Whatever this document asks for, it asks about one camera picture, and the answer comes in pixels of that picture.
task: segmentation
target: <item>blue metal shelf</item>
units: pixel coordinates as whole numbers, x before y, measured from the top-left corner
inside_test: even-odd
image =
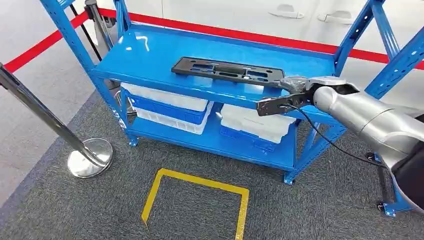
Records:
[[[211,101],[255,108],[263,97],[285,96],[281,89],[267,88],[245,83],[233,83],[210,78],[176,75],[171,67],[181,57],[195,57],[241,64],[283,69],[286,76],[340,76],[349,52],[355,46],[372,19],[377,22],[384,46],[390,58],[389,64],[365,89],[381,98],[397,84],[413,67],[424,59],[424,27],[399,50],[396,38],[382,8],[384,0],[368,0],[334,55],[299,49],[278,47],[257,42],[206,35],[162,27],[138,25],[130,21],[125,0],[114,0],[118,21],[119,40],[103,60],[95,66],[83,43],[63,11],[73,0],[40,0],[48,14],[87,72],[96,89],[117,118],[130,145],[137,145],[137,136],[149,138],[220,154],[251,163],[284,169],[284,182],[293,180],[317,159],[330,144],[311,130],[300,158],[296,158],[296,125],[292,124],[281,144],[274,152],[258,148],[247,149],[236,141],[219,134],[220,122],[211,114],[202,135],[137,118],[131,125],[127,121],[126,106],[120,108],[104,79],[126,82],[143,87],[183,94]],[[330,125],[325,136],[336,141],[345,128],[331,116],[313,106],[302,108],[315,122]],[[298,111],[287,116],[304,119]]]
[[[222,104],[214,104],[201,135],[139,117],[128,127],[127,131],[137,136],[165,141],[171,144],[236,158],[254,164],[287,171],[293,170],[294,160],[296,159],[296,123],[290,125],[288,134],[281,139],[275,151],[269,152],[254,146],[246,146],[246,144],[238,143],[227,136],[221,135],[221,120],[215,114],[215,112],[220,112],[221,108]]]
[[[334,60],[329,54],[137,24],[131,25],[91,73],[250,109],[264,97],[288,94],[281,89],[171,72],[171,67],[183,56],[282,68],[286,76],[334,74]],[[304,110],[315,122],[336,123],[315,107],[307,106]],[[288,116],[303,118],[297,111]]]

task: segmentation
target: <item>shelf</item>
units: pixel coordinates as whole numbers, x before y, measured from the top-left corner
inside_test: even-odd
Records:
[[[132,24],[103,60],[91,70],[101,78],[255,108],[264,97],[285,96],[285,90],[178,75],[171,67],[181,57],[194,57],[283,69],[286,76],[331,76],[333,56],[163,27]],[[314,122],[334,123],[329,115],[307,106]],[[293,111],[288,116],[302,119]]]
[[[260,148],[248,147],[234,139],[220,134],[220,119],[215,112],[221,110],[222,104],[215,103],[207,120],[202,135],[186,132],[177,128],[137,117],[128,128],[131,134],[180,145],[187,148],[206,151],[234,159],[273,168],[293,170],[296,147],[296,125],[291,124],[288,134],[284,136],[274,152]]]

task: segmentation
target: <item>chrome stanchion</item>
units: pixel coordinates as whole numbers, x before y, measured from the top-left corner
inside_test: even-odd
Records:
[[[112,145],[102,138],[81,142],[32,92],[0,63],[0,86],[20,100],[75,151],[71,152],[67,167],[78,178],[94,177],[108,169],[112,163]]]

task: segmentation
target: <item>robotic arm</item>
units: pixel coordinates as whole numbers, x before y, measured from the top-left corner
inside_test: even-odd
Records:
[[[331,115],[372,147],[402,197],[424,213],[424,123],[338,77],[305,79],[301,85],[301,92],[257,102],[258,114],[283,114],[294,110],[291,106],[314,105]]]

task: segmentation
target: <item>blue plastic crate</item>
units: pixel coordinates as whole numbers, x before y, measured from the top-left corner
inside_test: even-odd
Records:
[[[131,104],[135,108],[144,109],[150,112],[165,115],[174,119],[182,120],[196,125],[202,123],[203,118],[205,117],[205,114],[207,112],[206,107],[204,111],[194,111],[147,99],[137,95],[130,94],[129,98],[133,100],[131,101]]]
[[[254,135],[245,131],[238,131],[238,130],[235,130],[226,126],[222,126],[222,125],[220,127],[219,133],[221,133],[221,135],[230,137],[232,139],[236,139],[237,141],[250,143],[254,147],[263,149],[268,152],[274,152],[276,149],[276,146],[278,145],[275,142],[262,139],[258,137],[257,135]]]

